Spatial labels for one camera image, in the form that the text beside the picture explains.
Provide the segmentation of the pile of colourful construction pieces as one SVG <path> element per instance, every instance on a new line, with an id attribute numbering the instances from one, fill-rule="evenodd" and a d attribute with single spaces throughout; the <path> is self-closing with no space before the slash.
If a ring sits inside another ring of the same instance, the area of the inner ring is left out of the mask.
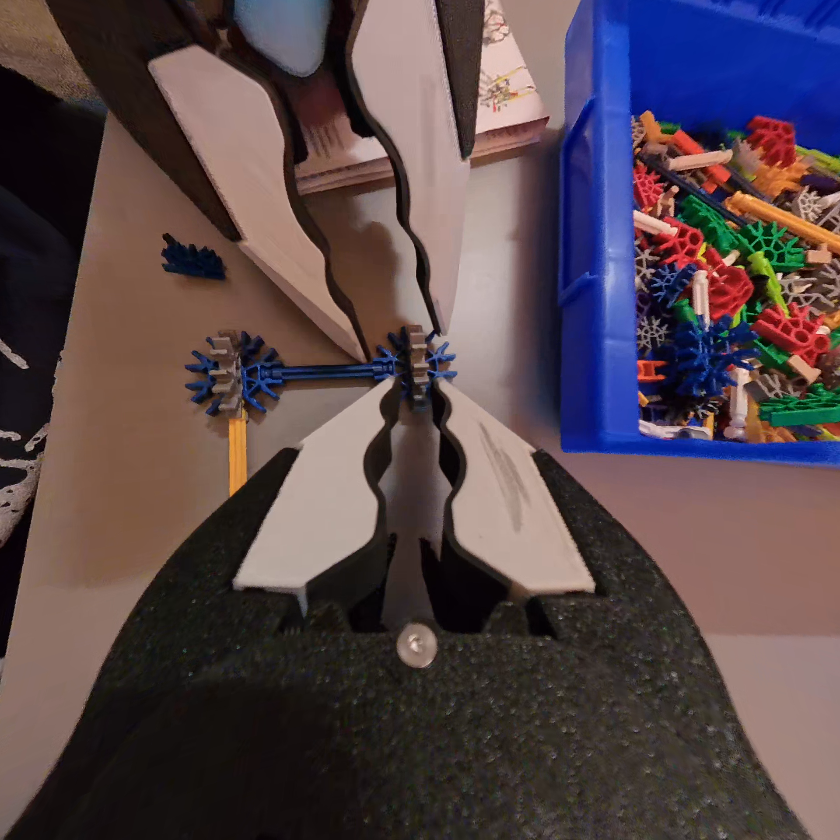
<path id="1" fill-rule="evenodd" d="M 631 131 L 639 433 L 838 446 L 838 155 L 763 114 Z"/>

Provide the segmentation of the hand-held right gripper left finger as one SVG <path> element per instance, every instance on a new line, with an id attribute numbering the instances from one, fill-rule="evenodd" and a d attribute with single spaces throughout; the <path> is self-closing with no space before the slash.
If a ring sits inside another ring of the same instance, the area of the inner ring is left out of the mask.
<path id="1" fill-rule="evenodd" d="M 380 488 L 392 462 L 398 383 L 381 381 L 304 438 L 233 579 L 237 591 L 353 609 L 384 582 L 389 541 Z"/>

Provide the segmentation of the blue double snowflake connector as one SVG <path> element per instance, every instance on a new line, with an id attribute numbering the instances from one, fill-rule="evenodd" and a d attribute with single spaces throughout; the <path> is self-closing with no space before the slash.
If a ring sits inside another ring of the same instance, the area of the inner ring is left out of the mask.
<path id="1" fill-rule="evenodd" d="M 431 404 L 431 390 L 432 385 L 436 380 L 452 380 L 456 377 L 457 372 L 452 369 L 452 363 L 456 360 L 456 355 L 448 351 L 448 342 L 443 342 L 438 346 L 434 346 L 434 339 L 437 337 L 437 332 L 432 331 L 427 333 L 429 338 L 428 344 L 428 406 Z M 390 332 L 388 334 L 388 342 L 390 347 L 379 345 L 377 347 L 377 354 L 373 358 L 373 363 L 389 364 L 392 368 L 393 376 L 396 378 L 402 387 L 402 395 L 405 402 L 410 406 L 406 400 L 404 384 L 403 384 L 403 326 L 399 332 Z"/>

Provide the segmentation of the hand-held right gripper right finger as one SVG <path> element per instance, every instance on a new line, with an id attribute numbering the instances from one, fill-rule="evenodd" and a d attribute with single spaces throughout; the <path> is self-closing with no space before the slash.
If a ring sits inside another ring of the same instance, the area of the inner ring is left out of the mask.
<path id="1" fill-rule="evenodd" d="M 450 381 L 434 383 L 434 422 L 449 483 L 434 562 L 437 620 L 486 621 L 504 602 L 594 594 L 538 451 Z"/>

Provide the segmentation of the grey snowflake connector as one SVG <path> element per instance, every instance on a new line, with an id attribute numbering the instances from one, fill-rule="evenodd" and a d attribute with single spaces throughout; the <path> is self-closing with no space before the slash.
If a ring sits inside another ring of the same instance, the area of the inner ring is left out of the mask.
<path id="1" fill-rule="evenodd" d="M 207 340 L 210 344 L 208 356 L 216 363 L 211 373 L 212 400 L 207 413 L 222 414 L 229 419 L 244 416 L 242 341 L 234 330 L 219 331 L 217 336 Z"/>
<path id="2" fill-rule="evenodd" d="M 417 324 L 402 327 L 403 384 L 406 400 L 412 411 L 421 412 L 428 406 L 428 344 L 424 328 Z"/>

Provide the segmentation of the yellow plastic rod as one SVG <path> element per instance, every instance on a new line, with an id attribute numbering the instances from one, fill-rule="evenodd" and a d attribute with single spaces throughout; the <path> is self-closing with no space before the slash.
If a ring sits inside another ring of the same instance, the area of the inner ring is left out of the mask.
<path id="1" fill-rule="evenodd" d="M 232 497 L 248 480 L 248 415 L 242 407 L 227 420 L 228 495 Z"/>

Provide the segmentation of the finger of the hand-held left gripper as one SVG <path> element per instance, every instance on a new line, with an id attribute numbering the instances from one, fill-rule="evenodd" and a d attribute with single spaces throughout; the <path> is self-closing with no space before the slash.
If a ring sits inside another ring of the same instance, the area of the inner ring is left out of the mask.
<path id="1" fill-rule="evenodd" d="M 270 90 L 199 45 L 152 59 L 149 72 L 234 222 L 241 251 L 333 343 L 367 361 L 329 247 L 299 201 L 291 142 Z"/>
<path id="2" fill-rule="evenodd" d="M 350 44 L 351 80 L 392 161 L 399 218 L 416 250 L 434 328 L 455 309 L 469 162 L 461 153 L 435 2 L 363 2 Z"/>

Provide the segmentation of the blue plastic bin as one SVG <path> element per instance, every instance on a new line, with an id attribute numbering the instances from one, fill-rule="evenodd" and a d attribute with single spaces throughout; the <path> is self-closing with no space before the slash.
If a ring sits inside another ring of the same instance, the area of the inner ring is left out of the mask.
<path id="1" fill-rule="evenodd" d="M 641 435 L 631 116 L 729 129 L 763 115 L 838 152 L 838 2 L 580 2 L 565 36 L 560 431 L 566 453 L 838 469 L 837 444 Z"/>

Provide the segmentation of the blue connector with black peg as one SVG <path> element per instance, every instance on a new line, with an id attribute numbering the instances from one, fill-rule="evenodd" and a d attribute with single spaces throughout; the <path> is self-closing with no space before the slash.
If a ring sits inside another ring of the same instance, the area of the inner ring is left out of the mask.
<path id="1" fill-rule="evenodd" d="M 225 280 L 226 267 L 213 249 L 194 244 L 184 245 L 170 234 L 162 235 L 164 247 L 161 251 L 164 271 L 183 277 L 194 277 L 207 280 Z"/>

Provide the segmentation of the toy instruction booklet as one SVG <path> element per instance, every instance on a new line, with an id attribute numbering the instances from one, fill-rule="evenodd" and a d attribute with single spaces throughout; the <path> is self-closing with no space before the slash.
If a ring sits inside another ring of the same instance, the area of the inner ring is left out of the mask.
<path id="1" fill-rule="evenodd" d="M 546 112 L 498 1 L 484 2 L 476 140 L 471 162 L 535 142 Z M 302 195 L 392 179 L 381 143 L 351 128 L 332 72 L 325 66 L 294 90 L 307 157 L 296 165 Z"/>

